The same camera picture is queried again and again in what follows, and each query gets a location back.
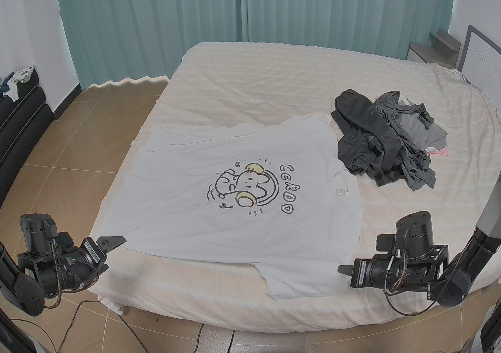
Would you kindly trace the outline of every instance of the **mattress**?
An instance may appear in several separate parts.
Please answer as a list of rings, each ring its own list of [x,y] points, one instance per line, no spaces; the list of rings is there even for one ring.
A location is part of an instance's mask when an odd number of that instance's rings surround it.
[[[448,244],[452,258],[472,235],[501,169],[501,124],[490,101],[437,64],[283,44],[201,43],[190,49],[132,142],[91,236],[101,236],[124,174],[155,125],[279,124],[293,115],[330,113],[335,98],[346,89],[371,100],[400,90],[414,103],[423,102],[448,132],[449,146],[448,157],[431,158],[437,177],[434,189],[425,186],[412,192],[404,180],[376,187],[367,175],[357,175],[365,210],[353,258],[372,257],[378,234],[394,233],[398,219],[421,210],[431,213],[434,242]],[[333,127],[341,138],[335,123]],[[265,280],[249,264],[169,259],[126,246],[109,254],[110,269],[91,291],[161,315],[264,332],[348,328],[398,317],[379,289],[273,300],[266,295]],[[501,256],[496,253],[472,291],[500,277]],[[405,312],[429,304],[419,293],[392,300]]]

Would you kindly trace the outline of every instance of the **nightstand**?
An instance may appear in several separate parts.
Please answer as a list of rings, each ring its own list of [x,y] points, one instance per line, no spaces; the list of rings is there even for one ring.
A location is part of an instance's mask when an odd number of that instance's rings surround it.
[[[427,64],[435,62],[445,68],[454,68],[461,43],[440,28],[436,35],[430,33],[430,39],[432,47],[410,42],[407,60]]]

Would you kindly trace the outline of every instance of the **pile of clothes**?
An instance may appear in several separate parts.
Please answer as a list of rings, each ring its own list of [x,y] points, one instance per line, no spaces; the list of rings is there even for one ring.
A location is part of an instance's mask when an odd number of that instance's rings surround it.
[[[343,132],[339,159],[352,174],[367,173],[382,186],[404,179],[412,190],[435,185],[427,152],[445,154],[447,132],[436,125],[424,104],[387,92],[373,103],[348,89],[331,113]]]
[[[17,83],[26,83],[31,78],[33,74],[33,65],[24,68],[17,72],[10,73],[3,82],[0,78],[0,97],[9,96],[12,101],[16,101],[19,99],[19,95],[17,94]]]

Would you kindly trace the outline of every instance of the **white t-shirt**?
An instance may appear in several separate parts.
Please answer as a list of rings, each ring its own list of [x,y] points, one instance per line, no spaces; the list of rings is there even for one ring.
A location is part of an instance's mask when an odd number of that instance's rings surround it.
[[[273,299],[341,293],[363,203],[331,120],[156,126],[100,233],[147,254],[253,264]]]

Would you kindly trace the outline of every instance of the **pink garment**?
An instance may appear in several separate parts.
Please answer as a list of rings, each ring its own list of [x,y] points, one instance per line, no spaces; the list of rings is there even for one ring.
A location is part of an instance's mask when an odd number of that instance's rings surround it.
[[[447,146],[445,146],[443,149],[441,149],[439,151],[428,151],[427,153],[428,154],[438,154],[438,155],[448,157],[449,156],[449,148]]]

